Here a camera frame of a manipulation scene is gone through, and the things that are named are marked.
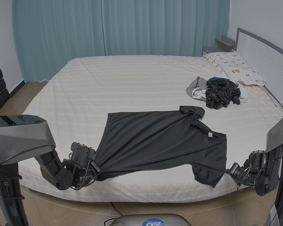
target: bed sheet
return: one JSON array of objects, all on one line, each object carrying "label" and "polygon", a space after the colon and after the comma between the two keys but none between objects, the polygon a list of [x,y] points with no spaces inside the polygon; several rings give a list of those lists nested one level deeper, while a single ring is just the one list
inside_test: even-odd
[{"label": "bed sheet", "polygon": [[[219,110],[190,98],[185,88],[197,77],[226,77],[203,57],[128,55],[76,58],[56,74],[24,114],[47,120],[61,160],[77,141],[97,149],[107,114],[120,111],[178,110],[180,105],[205,109],[202,122],[227,135],[227,168],[242,165],[253,150],[264,150],[266,133],[283,110],[266,90],[247,86],[248,102]],[[19,163],[20,183],[59,198],[85,202],[194,202],[236,190],[224,175],[215,188],[194,179],[191,165],[140,171],[110,178],[79,191],[59,191],[42,178],[34,159]]]}]

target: white headboard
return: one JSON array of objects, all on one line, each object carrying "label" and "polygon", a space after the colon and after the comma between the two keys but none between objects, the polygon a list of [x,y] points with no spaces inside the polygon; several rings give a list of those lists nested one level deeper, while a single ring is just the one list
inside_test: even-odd
[{"label": "white headboard", "polygon": [[238,28],[235,50],[267,81],[265,88],[283,107],[283,49]]}]

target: blue round sticker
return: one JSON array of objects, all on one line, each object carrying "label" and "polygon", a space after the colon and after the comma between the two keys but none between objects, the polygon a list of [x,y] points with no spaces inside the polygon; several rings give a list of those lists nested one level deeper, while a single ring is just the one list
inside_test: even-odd
[{"label": "blue round sticker", "polygon": [[147,219],[142,226],[165,226],[162,220],[157,218]]}]

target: floral pillow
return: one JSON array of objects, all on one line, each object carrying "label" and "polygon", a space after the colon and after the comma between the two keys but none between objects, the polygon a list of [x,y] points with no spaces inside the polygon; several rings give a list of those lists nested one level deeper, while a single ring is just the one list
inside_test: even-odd
[{"label": "floral pillow", "polygon": [[237,52],[217,52],[204,55],[216,67],[221,68],[232,81],[246,85],[265,85],[266,81],[249,66]]}]

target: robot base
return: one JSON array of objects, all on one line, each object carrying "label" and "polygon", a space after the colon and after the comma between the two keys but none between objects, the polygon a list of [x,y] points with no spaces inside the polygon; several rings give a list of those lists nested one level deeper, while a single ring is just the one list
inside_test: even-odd
[{"label": "robot base", "polygon": [[191,226],[176,214],[134,214],[117,218],[110,226]]}]

